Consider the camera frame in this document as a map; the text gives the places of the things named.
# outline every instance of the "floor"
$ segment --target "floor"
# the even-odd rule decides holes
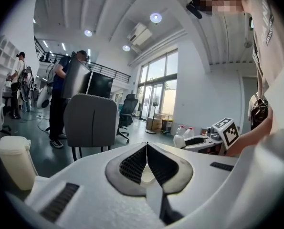
[[[49,109],[22,113],[21,117],[22,120],[13,120],[6,116],[4,124],[12,128],[12,135],[24,136],[32,141],[30,153],[39,176],[51,177],[73,162],[72,149],[67,145],[67,141],[60,140],[64,144],[62,149],[52,148],[49,143],[49,134],[42,131],[49,126]],[[134,119],[127,130],[130,133],[130,144],[150,141],[174,146],[172,136],[165,136],[162,133],[148,134],[145,132],[145,126],[146,122]],[[111,149],[126,145],[126,139],[118,135]],[[100,147],[82,148],[83,156],[100,152]]]

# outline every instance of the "black railing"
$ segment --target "black railing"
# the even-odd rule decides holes
[[[39,44],[38,40],[34,38],[35,40],[35,47],[37,52],[37,57],[39,61],[41,62],[50,62],[50,63],[57,63],[61,60],[62,57],[65,55],[63,54],[57,54],[57,53],[50,53],[46,52],[43,47]],[[88,62],[86,66],[90,67],[90,69],[93,72],[109,76],[113,79],[119,80],[121,82],[129,83],[130,75],[121,73],[119,71],[110,69],[108,67],[105,67],[103,65],[94,63],[94,62]]]

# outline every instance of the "recessed light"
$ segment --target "recessed light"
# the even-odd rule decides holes
[[[126,52],[128,52],[128,51],[130,51],[130,47],[127,46],[127,45],[125,45],[125,46],[123,46],[123,50],[126,51]]]
[[[45,41],[43,41],[43,43],[44,43],[44,45],[48,48],[48,45],[46,44],[46,42],[45,42]]]
[[[85,30],[84,34],[88,37],[92,36],[92,32],[90,30]]]
[[[151,16],[150,16],[150,20],[151,20],[152,22],[154,22],[155,24],[158,24],[158,23],[161,22],[162,16],[161,16],[159,13],[153,13],[153,14],[151,14]]]

